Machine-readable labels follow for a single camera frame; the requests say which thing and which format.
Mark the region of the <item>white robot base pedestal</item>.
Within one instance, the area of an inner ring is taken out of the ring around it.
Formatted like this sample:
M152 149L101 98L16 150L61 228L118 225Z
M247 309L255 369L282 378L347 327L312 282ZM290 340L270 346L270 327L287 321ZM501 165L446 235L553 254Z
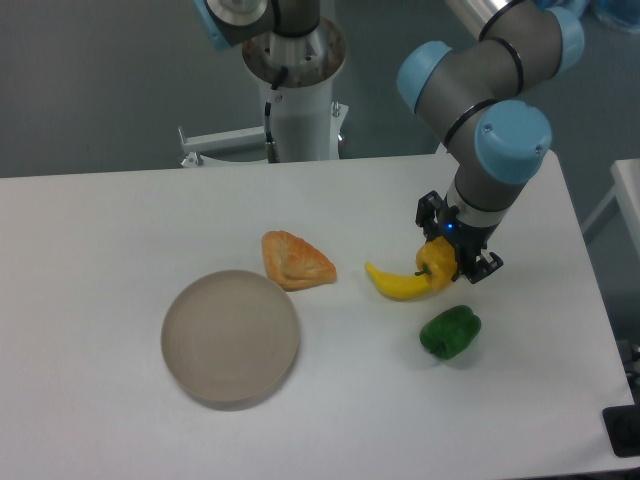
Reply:
M222 165L244 152L254 154L252 163L337 159L348 113L333 97L333 81L347 53L340 29L322 17L304 37L268 32L244 42L241 52L257 84L262 124L195 137L180 132L181 165Z

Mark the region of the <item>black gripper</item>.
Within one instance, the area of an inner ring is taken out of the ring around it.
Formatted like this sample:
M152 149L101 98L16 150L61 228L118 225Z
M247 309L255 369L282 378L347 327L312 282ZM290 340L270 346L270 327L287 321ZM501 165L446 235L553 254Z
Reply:
M462 219L461 210L449 205L435 190L418 200L415 223L426 240L444 237L454 248L455 280L466 278L476 284L503 266L502 258L494 252L483 253L498 223L489 226L468 223Z

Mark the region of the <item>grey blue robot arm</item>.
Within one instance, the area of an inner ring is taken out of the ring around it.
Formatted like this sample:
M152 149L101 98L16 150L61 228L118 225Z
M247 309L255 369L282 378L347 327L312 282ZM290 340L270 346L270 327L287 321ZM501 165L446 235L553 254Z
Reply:
M396 86L458 168L445 195L420 199L416 223L454 250L455 276L479 282L500 268L493 232L537 173L552 141L542 112L523 91L573 66L584 50L579 19L530 1L453 1L476 43L461 52L440 41L416 48ZM337 150L330 97L346 58L341 31L316 1L198 1L216 49L240 46L263 105L271 163L329 159Z

